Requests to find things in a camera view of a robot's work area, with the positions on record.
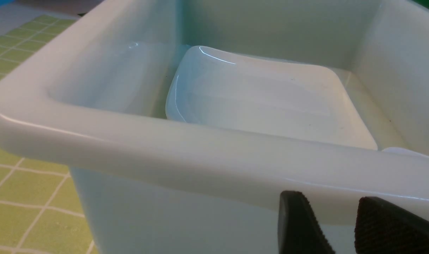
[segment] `white ceramic tray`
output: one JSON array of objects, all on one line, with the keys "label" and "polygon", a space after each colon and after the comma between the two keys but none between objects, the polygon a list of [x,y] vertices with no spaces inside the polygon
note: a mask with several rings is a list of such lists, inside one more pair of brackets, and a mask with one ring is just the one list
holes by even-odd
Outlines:
[{"label": "white ceramic tray", "polygon": [[169,119],[377,150],[339,77],[316,65],[193,47],[167,98]]}]

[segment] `container wall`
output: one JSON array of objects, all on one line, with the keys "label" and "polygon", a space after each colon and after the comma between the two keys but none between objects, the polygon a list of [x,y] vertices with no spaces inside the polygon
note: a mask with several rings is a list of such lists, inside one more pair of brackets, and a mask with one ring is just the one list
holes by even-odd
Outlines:
[{"label": "container wall", "polygon": [[277,212],[71,169],[102,254],[275,254]]},{"label": "container wall", "polygon": [[[122,13],[110,14],[109,26],[94,36],[66,71],[71,75],[50,87],[54,99],[164,116],[169,85],[185,52],[179,37],[180,5],[174,0],[142,0],[127,6]],[[87,21],[87,26],[96,29],[90,23],[95,14],[99,15],[89,13],[80,24]]]},{"label": "container wall", "polygon": [[429,11],[384,1],[353,72],[410,148],[429,155]]},{"label": "container wall", "polygon": [[381,0],[186,0],[184,42],[342,69]]}]

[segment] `green tiled countertop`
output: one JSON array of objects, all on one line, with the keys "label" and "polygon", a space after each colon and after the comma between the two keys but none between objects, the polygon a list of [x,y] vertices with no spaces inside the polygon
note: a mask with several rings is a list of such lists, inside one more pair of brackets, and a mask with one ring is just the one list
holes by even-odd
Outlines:
[{"label": "green tiled countertop", "polygon": [[[40,16],[0,36],[0,80],[74,22]],[[0,149],[0,254],[12,253],[98,252],[68,168]]]}]

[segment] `textured black surface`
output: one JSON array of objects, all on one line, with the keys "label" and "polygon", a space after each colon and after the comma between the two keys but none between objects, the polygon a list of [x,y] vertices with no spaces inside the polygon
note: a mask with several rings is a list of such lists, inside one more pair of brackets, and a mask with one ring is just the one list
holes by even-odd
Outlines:
[{"label": "textured black surface", "polygon": [[307,198],[300,192],[280,194],[280,254],[335,253],[323,235]]},{"label": "textured black surface", "polygon": [[429,222],[381,198],[361,198],[355,247],[358,254],[429,254]]}]

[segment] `tile grid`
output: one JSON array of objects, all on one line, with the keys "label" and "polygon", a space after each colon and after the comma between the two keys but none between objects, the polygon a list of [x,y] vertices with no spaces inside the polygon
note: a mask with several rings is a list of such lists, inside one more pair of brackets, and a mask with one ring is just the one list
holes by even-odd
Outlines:
[{"label": "tile grid", "polygon": [[[32,30],[32,29],[26,29],[26,28],[21,28],[21,27],[20,27],[20,28],[17,28],[17,29],[19,29],[19,30],[24,30],[24,31],[31,31],[31,32],[34,32],[34,34],[32,34],[31,36],[29,36],[29,37],[27,37],[27,38],[19,38],[19,37],[13,37],[13,36],[10,36],[10,35],[3,35],[4,37],[15,38],[15,39],[21,39],[21,41],[19,41],[18,43],[16,43],[16,45],[13,45],[12,47],[6,47],[5,45],[1,45],[1,44],[0,44],[0,47],[1,47],[1,48],[7,48],[7,49],[8,49],[6,52],[2,53],[2,54],[1,54],[1,56],[3,56],[5,53],[7,53],[7,52],[8,52],[9,50],[11,50],[11,49],[14,49],[14,50],[21,50],[21,51],[25,51],[25,52],[29,52],[29,53],[35,53],[35,51],[33,51],[33,50],[25,50],[25,49],[17,48],[17,46],[18,46],[18,45],[20,45],[21,43],[26,42],[26,41],[44,43],[44,42],[40,42],[40,41],[36,41],[36,40],[32,40],[32,38],[33,38],[34,36],[36,36],[37,34],[48,34],[48,35],[51,35],[51,36],[56,36],[57,34],[52,34],[52,33],[49,33],[49,32],[44,32],[44,31],[45,31],[46,29],[48,29],[49,27],[57,26],[57,27],[66,28],[66,26],[63,26],[63,25],[62,25],[62,26],[61,26],[61,25],[56,25],[56,23],[58,22],[58,20],[57,20],[57,21],[54,21],[54,22],[53,22],[53,23],[51,23],[51,24],[45,24],[45,23],[41,23],[41,22],[37,22],[37,21],[33,21],[33,22],[35,22],[35,23],[37,23],[37,24],[45,25],[45,27],[44,27],[44,28],[42,28],[42,29],[40,29],[40,30]],[[18,63],[18,64],[22,63],[22,61],[13,61],[13,60],[10,60],[10,59],[1,58],[1,56],[0,56],[0,60],[10,61],[10,62]]]},{"label": "tile grid", "polygon": [[18,242],[16,248],[11,252],[11,254],[16,254],[17,252],[21,251],[20,247],[23,245],[24,241],[26,240],[27,236],[31,232],[32,228],[38,222],[38,220],[40,219],[40,216],[42,216],[43,212],[45,212],[45,209],[50,205],[51,201],[53,201],[53,198],[56,196],[56,194],[58,194],[58,191],[59,191],[59,189],[61,189],[61,187],[64,184],[65,180],[67,180],[67,178],[69,178],[69,177],[70,177],[70,173],[68,172],[63,177],[63,179],[61,180],[61,182],[59,183],[59,185],[56,187],[56,189],[54,190],[53,194],[51,195],[51,197],[46,202],[45,206],[42,207],[42,209],[40,210],[40,212],[38,213],[38,215],[35,217],[34,221],[31,223],[31,225],[26,230],[26,232],[23,234],[23,236],[21,237],[20,241]]},{"label": "tile grid", "polygon": [[[12,50],[12,49],[14,49],[14,50],[21,50],[21,51],[29,52],[29,53],[35,53],[35,51],[32,51],[32,50],[25,50],[25,49],[20,49],[20,48],[16,48],[16,47],[18,45],[20,45],[21,43],[24,43],[26,41],[40,42],[40,41],[32,40],[32,38],[34,36],[36,36],[37,34],[49,34],[49,35],[52,35],[52,36],[56,36],[56,34],[50,34],[50,33],[47,33],[47,32],[43,32],[47,28],[55,25],[56,22],[58,22],[58,20],[55,21],[55,22],[53,22],[53,23],[51,23],[51,24],[45,24],[45,23],[37,22],[38,24],[46,25],[45,27],[43,27],[43,29],[40,29],[40,30],[31,30],[31,29],[18,28],[18,29],[23,29],[23,30],[34,31],[35,33],[32,34],[32,35],[30,35],[27,38],[12,37],[12,38],[16,38],[16,39],[21,39],[21,41],[19,41],[18,43],[16,43],[12,47],[6,47],[5,45],[0,45],[0,48],[6,48],[7,49],[3,53],[1,53],[0,60],[10,61],[10,62],[18,63],[18,64],[22,63],[22,61],[13,61],[13,60],[10,60],[10,59],[4,59],[4,58],[2,58],[2,55],[4,55],[6,52],[8,52],[9,50]],[[16,171],[25,171],[25,172],[31,172],[31,173],[36,173],[36,174],[45,174],[45,175],[56,175],[56,176],[61,176],[62,180],[59,183],[59,185],[55,188],[53,194],[51,195],[51,197],[48,199],[48,201],[46,202],[46,204],[44,206],[39,206],[39,205],[25,205],[25,204],[16,203],[16,202],[1,201],[0,200],[0,204],[10,205],[10,206],[18,206],[18,207],[25,207],[25,208],[38,208],[38,209],[40,209],[40,212],[35,217],[34,221],[31,223],[31,225],[27,228],[26,232],[22,235],[22,237],[21,237],[20,241],[18,242],[17,246],[16,247],[9,247],[9,246],[2,246],[2,245],[0,245],[0,250],[9,251],[11,254],[17,254],[17,253],[50,254],[48,252],[39,251],[39,250],[35,250],[35,249],[23,249],[23,248],[21,248],[21,246],[26,241],[27,236],[32,231],[32,229],[34,228],[34,226],[37,224],[38,220],[43,215],[43,213],[46,210],[55,210],[55,211],[58,211],[58,212],[62,212],[62,213],[65,213],[65,214],[69,214],[69,215],[73,215],[73,216],[77,216],[77,217],[82,217],[82,218],[84,218],[84,215],[81,214],[81,213],[78,213],[78,212],[72,212],[72,211],[69,211],[69,210],[66,210],[66,209],[62,209],[62,208],[59,208],[59,207],[50,206],[51,202],[53,201],[53,199],[55,198],[55,196],[57,195],[57,193],[61,189],[61,187],[64,185],[65,181],[67,179],[71,178],[69,172],[67,174],[62,174],[62,173],[57,173],[57,172],[40,171],[40,170],[27,169],[27,168],[20,167],[21,163],[24,160],[25,160],[25,158],[19,159],[19,161],[14,166],[0,164],[0,168],[8,168],[8,169],[10,169],[10,172],[1,180],[1,182],[0,182],[0,188],[11,177],[11,175],[13,175],[13,173],[16,172]],[[86,253],[87,254],[92,253],[92,250],[94,248],[95,248],[95,244],[94,244],[93,241],[91,241],[91,243],[90,243],[90,245],[89,245]]]},{"label": "tile grid", "polygon": [[[6,180],[8,180],[8,178],[16,171],[26,171],[26,172],[32,172],[32,173],[37,173],[37,174],[47,174],[47,175],[56,175],[56,176],[61,176],[62,180],[59,183],[59,185],[56,187],[56,189],[54,190],[53,194],[51,195],[51,197],[48,199],[47,203],[44,206],[40,206],[40,205],[25,205],[25,204],[21,204],[21,203],[16,203],[16,202],[10,202],[10,201],[1,201],[0,200],[0,204],[5,204],[5,205],[11,205],[11,206],[18,206],[18,207],[25,207],[25,208],[38,208],[41,209],[39,214],[37,215],[37,217],[35,217],[34,221],[31,223],[31,225],[29,226],[29,228],[26,230],[26,232],[24,233],[24,235],[22,236],[21,240],[19,241],[18,245],[14,248],[14,247],[9,247],[9,246],[1,246],[0,245],[0,250],[5,250],[5,251],[10,251],[11,254],[17,254],[17,253],[27,253],[27,254],[51,254],[49,252],[44,252],[44,251],[39,251],[39,250],[35,250],[35,249],[23,249],[21,248],[21,245],[24,243],[24,241],[26,240],[27,236],[29,235],[30,231],[32,230],[32,228],[34,227],[34,225],[37,223],[37,221],[40,219],[40,216],[43,214],[43,212],[48,209],[48,210],[55,210],[58,212],[62,212],[62,213],[66,213],[69,215],[73,215],[73,216],[78,216],[78,217],[82,217],[85,218],[84,214],[81,213],[77,213],[77,212],[72,212],[66,209],[62,209],[59,207],[54,207],[54,206],[50,206],[49,204],[51,203],[51,201],[53,201],[53,198],[56,196],[56,194],[58,193],[59,189],[61,189],[62,185],[64,184],[64,182],[71,178],[70,173],[68,172],[67,174],[61,174],[61,173],[56,173],[56,172],[47,172],[47,171],[39,171],[39,170],[34,170],[34,169],[26,169],[26,168],[21,168],[19,167],[19,165],[21,165],[21,163],[25,160],[25,158],[21,158],[19,159],[19,161],[14,165],[14,166],[9,166],[9,165],[4,165],[4,164],[0,164],[1,168],[9,168],[11,169],[10,172],[3,178],[3,180],[1,180],[0,182],[0,187],[3,185],[3,183],[6,182]],[[94,241],[91,241],[86,254],[90,254],[92,253],[92,250],[95,248],[95,243]]]}]

